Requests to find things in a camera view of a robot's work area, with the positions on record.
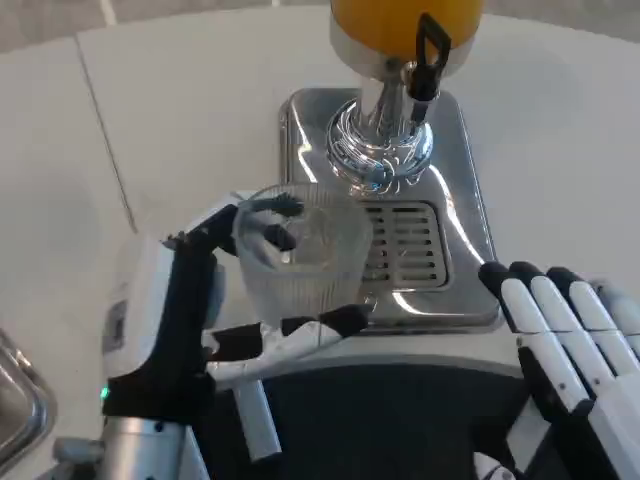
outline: chrome dispenser base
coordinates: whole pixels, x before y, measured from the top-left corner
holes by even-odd
[[[374,241],[360,301],[374,305],[371,333],[478,332],[496,328],[498,303],[478,280],[495,258],[467,131],[456,100],[441,92],[428,167],[375,193],[327,156],[329,125],[355,89],[296,92],[280,113],[281,180],[312,181],[360,199]]]
[[[424,123],[402,141],[372,145],[355,128],[357,101],[343,105],[329,125],[329,161],[340,174],[371,193],[386,189],[394,177],[412,177],[429,165],[431,126]]]

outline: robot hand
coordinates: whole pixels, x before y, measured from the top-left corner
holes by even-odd
[[[368,309],[346,305],[318,318],[283,319],[268,341],[261,325],[254,324],[218,331],[211,342],[215,349],[203,348],[203,329],[215,322],[224,296],[224,271],[213,252],[236,253],[231,233],[240,199],[227,200],[164,243],[142,241],[133,278],[119,287],[105,325],[105,416],[190,424],[216,383],[226,388],[247,376],[260,378],[278,364],[367,326]],[[252,208],[295,215],[304,206],[287,197],[255,202]],[[281,227],[259,228],[281,250],[295,248]]]
[[[548,438],[572,478],[640,478],[638,306],[565,268],[487,263],[479,277],[518,334],[531,394],[500,463],[476,454],[479,478],[504,478],[495,475],[505,466],[528,476]]]

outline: orange juice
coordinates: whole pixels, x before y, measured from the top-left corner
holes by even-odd
[[[429,13],[456,48],[480,23],[483,0],[332,0],[333,16],[354,40],[405,61],[416,55],[418,19]]]

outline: white robot finger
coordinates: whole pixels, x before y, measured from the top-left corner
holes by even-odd
[[[556,333],[589,389],[595,395],[602,393],[615,376],[555,284],[527,262],[514,262],[509,271],[529,287],[545,321]]]
[[[562,267],[551,268],[547,276],[571,304],[578,320],[590,332],[614,374],[640,371],[638,357],[618,330],[592,286]]]
[[[473,454],[473,465],[478,480],[512,480],[515,478],[500,462],[484,453],[475,452]]]
[[[495,262],[483,265],[479,278],[500,301],[512,330],[521,334],[518,346],[525,378],[538,384],[540,390],[532,391],[534,398],[546,397],[551,393],[547,390],[552,389],[565,412],[572,412],[589,399],[580,375],[525,285]]]
[[[620,480],[640,478],[638,398],[640,375],[623,375],[598,399],[589,414],[589,423]]]
[[[282,453],[262,382],[237,385],[233,389],[233,397],[251,461],[258,462]]]
[[[593,282],[593,287],[614,323],[640,358],[640,306],[608,282]]]
[[[216,381],[218,391],[226,390],[242,381],[272,375],[278,366],[311,355],[344,338],[327,325],[307,322],[289,336],[283,336],[281,332],[270,333],[259,357],[237,362],[209,362],[207,372]]]

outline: white table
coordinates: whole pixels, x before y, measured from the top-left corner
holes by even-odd
[[[356,85],[329,45],[326,7],[136,23],[83,33],[80,47],[136,220],[157,233],[183,227],[230,189],[277,180],[277,112],[294,90]],[[75,48],[69,40],[0,57],[0,220],[10,232],[0,297],[3,328],[58,395],[54,434],[95,435],[106,272],[129,229]],[[467,65],[445,88],[465,112],[504,262],[606,275],[640,298],[638,84],[638,45],[483,19]],[[250,321],[236,264],[223,261],[234,275],[221,323]],[[358,338],[323,358],[406,355],[517,361],[505,329]],[[50,440],[7,478],[43,471]]]
[[[54,430],[11,479],[32,479],[55,435],[100,432],[101,324],[129,235],[73,40],[0,56],[0,328],[54,391]]]

